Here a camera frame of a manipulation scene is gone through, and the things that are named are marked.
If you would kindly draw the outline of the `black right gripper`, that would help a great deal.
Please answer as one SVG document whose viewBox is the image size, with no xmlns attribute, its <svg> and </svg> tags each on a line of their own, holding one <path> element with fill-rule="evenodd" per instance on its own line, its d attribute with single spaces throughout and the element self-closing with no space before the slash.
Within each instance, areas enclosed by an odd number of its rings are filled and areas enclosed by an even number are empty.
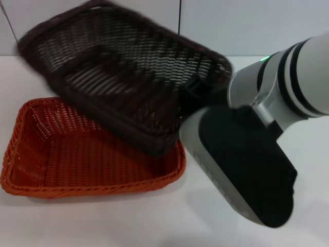
<svg viewBox="0 0 329 247">
<path fill-rule="evenodd" d="M 211 84 L 198 74 L 193 75 L 180 88 L 179 104 L 183 119 L 211 105 L 227 106 L 228 82 Z"/>
</svg>

